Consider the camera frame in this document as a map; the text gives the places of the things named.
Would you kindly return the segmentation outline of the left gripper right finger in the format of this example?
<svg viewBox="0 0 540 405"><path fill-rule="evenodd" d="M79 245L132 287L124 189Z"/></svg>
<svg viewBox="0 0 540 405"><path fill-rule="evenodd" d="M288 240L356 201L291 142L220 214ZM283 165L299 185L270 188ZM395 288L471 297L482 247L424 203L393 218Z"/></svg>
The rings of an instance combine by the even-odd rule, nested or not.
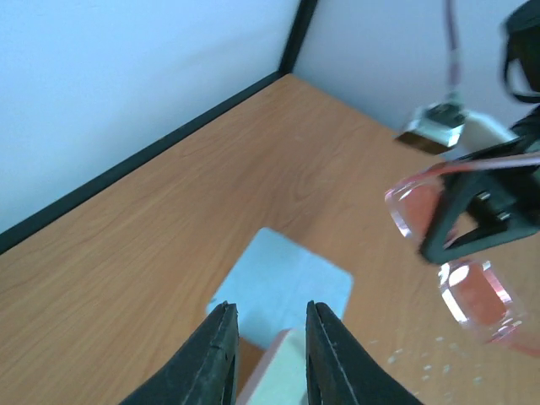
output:
<svg viewBox="0 0 540 405"><path fill-rule="evenodd" d="M309 404L419 404L371 358L325 303L306 308L305 358Z"/></svg>

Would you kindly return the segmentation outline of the pink glasses case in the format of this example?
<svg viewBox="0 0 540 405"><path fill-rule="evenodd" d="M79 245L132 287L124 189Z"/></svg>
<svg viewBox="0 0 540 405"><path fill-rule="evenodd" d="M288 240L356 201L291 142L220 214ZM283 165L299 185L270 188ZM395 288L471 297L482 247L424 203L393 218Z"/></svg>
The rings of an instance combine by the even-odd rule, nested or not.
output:
<svg viewBox="0 0 540 405"><path fill-rule="evenodd" d="M235 403L307 404L305 351L303 330L281 331L262 356Z"/></svg>

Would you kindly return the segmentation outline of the blue cleaning cloth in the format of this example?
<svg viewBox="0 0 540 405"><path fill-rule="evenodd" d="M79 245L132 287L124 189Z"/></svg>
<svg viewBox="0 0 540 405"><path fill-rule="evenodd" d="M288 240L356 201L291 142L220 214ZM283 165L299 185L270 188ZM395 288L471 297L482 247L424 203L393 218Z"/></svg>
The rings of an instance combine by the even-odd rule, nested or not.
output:
<svg viewBox="0 0 540 405"><path fill-rule="evenodd" d="M240 336L267 349L280 332L305 326L312 300L343 318L353 286L350 273L277 231L261 228L213 293L206 312L225 301L235 304Z"/></svg>

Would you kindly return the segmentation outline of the red sunglasses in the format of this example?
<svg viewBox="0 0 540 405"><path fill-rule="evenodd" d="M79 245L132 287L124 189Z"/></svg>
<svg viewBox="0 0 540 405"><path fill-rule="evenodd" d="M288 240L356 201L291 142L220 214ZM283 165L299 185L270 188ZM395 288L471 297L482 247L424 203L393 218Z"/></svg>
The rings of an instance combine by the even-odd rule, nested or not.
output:
<svg viewBox="0 0 540 405"><path fill-rule="evenodd" d="M385 201L397 228L419 254L442 198L443 175L503 167L504 158L477 164L442 162L397 183ZM438 269L442 299L459 324L483 343L538 357L539 232L444 264L430 264Z"/></svg>

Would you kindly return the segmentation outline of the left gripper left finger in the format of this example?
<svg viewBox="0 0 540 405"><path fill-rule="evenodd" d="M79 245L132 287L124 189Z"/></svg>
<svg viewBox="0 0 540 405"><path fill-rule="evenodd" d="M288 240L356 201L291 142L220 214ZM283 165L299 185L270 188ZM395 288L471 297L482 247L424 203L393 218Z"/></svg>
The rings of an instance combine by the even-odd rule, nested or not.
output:
<svg viewBox="0 0 540 405"><path fill-rule="evenodd" d="M217 305L170 360L123 404L234 404L239 353L235 304Z"/></svg>

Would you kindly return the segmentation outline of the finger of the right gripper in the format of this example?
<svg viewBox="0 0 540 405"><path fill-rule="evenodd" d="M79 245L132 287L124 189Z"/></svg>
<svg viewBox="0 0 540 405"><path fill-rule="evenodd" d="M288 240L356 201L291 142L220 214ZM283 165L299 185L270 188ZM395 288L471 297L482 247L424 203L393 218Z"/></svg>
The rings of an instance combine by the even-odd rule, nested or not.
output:
<svg viewBox="0 0 540 405"><path fill-rule="evenodd" d="M539 232L539 155L537 145L499 145L466 155L459 164L504 158L501 169L472 169L443 175L437 203L419 254L444 264Z"/></svg>

